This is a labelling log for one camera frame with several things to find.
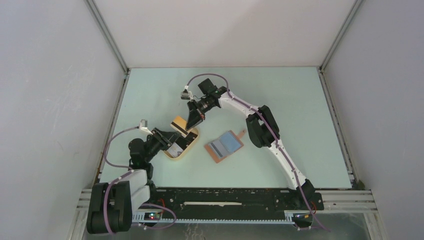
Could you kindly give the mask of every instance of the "metal frame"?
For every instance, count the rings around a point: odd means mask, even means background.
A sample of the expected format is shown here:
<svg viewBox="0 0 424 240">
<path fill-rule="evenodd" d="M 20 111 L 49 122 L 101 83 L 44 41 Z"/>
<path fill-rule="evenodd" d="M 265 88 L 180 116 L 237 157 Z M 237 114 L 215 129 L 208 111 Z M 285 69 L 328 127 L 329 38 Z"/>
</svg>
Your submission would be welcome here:
<svg viewBox="0 0 424 240">
<path fill-rule="evenodd" d="M 113 134 L 113 129 L 116 124 L 116 119 L 118 117 L 118 113 L 122 104 L 122 99 L 124 97 L 124 92 L 127 86 L 128 78 L 129 78 L 129 68 L 127 67 L 127 64 L 125 63 L 124 58 L 121 55 L 118 49 L 118 46 L 116 45 L 107 25 L 105 24 L 105 21 L 102 15 L 100 14 L 100 11 L 97 5 L 95 4 L 95 1 L 85 0 L 85 2 L 87 3 L 87 6 L 89 10 L 91 11 L 91 13 L 93 14 L 95 20 L 97 21 L 100 30 L 105 36 L 106 41 L 112 48 L 114 54 L 116 55 L 116 58 L 118 59 L 119 64 L 121 65 L 122 69 L 126 73 L 124 83 L 122 85 L 121 93 L 119 95 L 119 99 L 115 107 L 115 113 L 112 118 L 112 123 L 108 130 L 109 132 L 108 132 L 107 139 L 109 139 L 111 135 Z M 357 167 L 355 166 L 355 162 L 351 160 L 351 157 L 349 155 L 348 146 L 343 136 L 343 129 L 338 119 L 337 110 L 331 97 L 330 88 L 326 82 L 325 69 L 328 66 L 328 63 L 330 62 L 335 50 L 340 44 L 340 41 L 342 40 L 343 36 L 348 30 L 349 25 L 353 21 L 354 17 L 356 16 L 363 2 L 364 0 L 355 1 L 342 27 L 340 28 L 334 42 L 332 43 L 331 48 L 326 54 L 325 59 L 323 60 L 321 66 L 317 67 L 319 79 L 321 81 L 322 89 L 324 91 L 324 95 L 325 95 L 328 108 L 331 114 L 331 119 L 334 124 L 334 129 L 336 131 L 337 138 L 339 140 L 340 148 L 343 153 L 343 158 L 346 163 L 346 169 L 351 179 L 352 185 L 355 185 L 355 183 L 359 180 L 359 177 L 357 176 L 358 171 L 356 170 Z M 98 174 L 101 174 L 103 165 L 104 165 L 104 162 L 101 161 L 98 167 Z M 317 190 L 317 192 L 322 194 L 322 200 L 324 203 L 324 210 L 318 211 L 320 214 L 362 213 L 364 215 L 371 240 L 388 239 L 384 226 L 382 224 L 379 212 L 377 210 L 377 206 L 374 201 L 373 194 L 370 190 Z M 68 236 L 67 236 L 68 240 L 82 239 L 85 232 L 85 225 L 87 221 L 90 197 L 91 197 L 91 189 L 83 189 L 79 197 L 79 201 L 75 210 L 75 215 L 68 232 Z M 289 217 L 290 214 L 292 214 L 292 212 L 287 211 L 286 214 Z M 183 222 L 189 223 L 190 221 L 193 221 L 193 220 L 188 220 L 188 219 L 180 220 L 181 223 Z M 287 221 L 281 221 L 281 224 L 287 224 Z"/>
</svg>

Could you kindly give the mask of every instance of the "gray wall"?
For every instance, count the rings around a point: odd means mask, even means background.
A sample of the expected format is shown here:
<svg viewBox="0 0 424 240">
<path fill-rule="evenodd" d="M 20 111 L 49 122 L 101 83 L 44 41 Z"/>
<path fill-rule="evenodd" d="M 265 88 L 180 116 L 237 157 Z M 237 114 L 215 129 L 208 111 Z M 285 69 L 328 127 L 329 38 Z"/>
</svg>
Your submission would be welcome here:
<svg viewBox="0 0 424 240">
<path fill-rule="evenodd" d="M 389 238 L 424 230 L 424 1 L 366 0 L 326 76 Z"/>
<path fill-rule="evenodd" d="M 0 239 L 65 239 L 124 74 L 83 0 L 3 0 L 0 33 Z"/>
</svg>

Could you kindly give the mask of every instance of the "white table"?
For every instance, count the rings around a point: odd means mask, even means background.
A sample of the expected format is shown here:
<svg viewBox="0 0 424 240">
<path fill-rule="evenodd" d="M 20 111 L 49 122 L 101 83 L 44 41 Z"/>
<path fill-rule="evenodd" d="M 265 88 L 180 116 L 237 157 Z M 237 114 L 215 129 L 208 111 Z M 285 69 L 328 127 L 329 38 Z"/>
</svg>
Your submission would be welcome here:
<svg viewBox="0 0 424 240">
<path fill-rule="evenodd" d="M 315 67 L 217 67 L 217 68 L 133 68 L 129 76 L 114 134 L 137 126 L 147 119 L 149 129 L 172 131 L 170 123 L 177 116 L 187 119 L 187 101 L 180 93 L 188 80 L 200 73 L 216 73 L 229 81 L 238 97 L 256 105 L 267 105 L 279 126 L 281 140 L 297 167 L 316 188 L 350 188 L 340 145 Z M 193 94 L 207 77 L 190 85 Z M 217 86 L 220 78 L 209 77 Z M 238 133 L 246 128 L 240 114 L 215 108 L 197 126 L 198 142 L 179 161 L 159 152 L 151 161 L 157 187 L 217 188 L 286 188 L 287 182 L 277 160 L 266 148 L 255 147 L 246 134 L 244 147 L 215 163 L 204 145 L 228 130 Z M 111 144 L 108 159 L 128 165 L 128 143 L 146 135 L 133 130 L 117 137 Z M 105 165 L 100 181 L 109 182 L 126 170 Z"/>
</svg>

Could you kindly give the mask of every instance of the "white wall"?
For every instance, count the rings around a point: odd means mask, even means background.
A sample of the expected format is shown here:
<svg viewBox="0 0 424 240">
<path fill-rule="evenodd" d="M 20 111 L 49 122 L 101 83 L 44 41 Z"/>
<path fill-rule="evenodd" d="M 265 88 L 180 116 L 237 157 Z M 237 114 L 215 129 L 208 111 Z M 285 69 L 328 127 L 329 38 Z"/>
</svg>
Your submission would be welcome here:
<svg viewBox="0 0 424 240">
<path fill-rule="evenodd" d="M 367 0 L 327 80 L 390 239 L 424 230 L 424 1 Z"/>
<path fill-rule="evenodd" d="M 355 0 L 97 0 L 130 67 L 318 66 Z"/>
<path fill-rule="evenodd" d="M 65 239 L 124 74 L 83 0 L 3 0 L 0 33 L 0 239 Z"/>
</svg>

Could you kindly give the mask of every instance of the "gray floor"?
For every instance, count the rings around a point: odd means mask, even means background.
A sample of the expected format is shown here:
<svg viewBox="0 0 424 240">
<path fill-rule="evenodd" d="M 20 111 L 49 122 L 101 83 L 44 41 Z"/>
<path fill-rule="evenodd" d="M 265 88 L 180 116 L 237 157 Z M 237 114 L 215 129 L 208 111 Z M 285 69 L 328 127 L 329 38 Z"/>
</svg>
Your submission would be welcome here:
<svg viewBox="0 0 424 240">
<path fill-rule="evenodd" d="M 291 225 L 274 224 L 176 224 L 164 230 L 132 228 L 114 236 L 86 235 L 86 240 L 369 240 L 362 214 L 320 214 L 331 232 L 296 231 Z"/>
</svg>

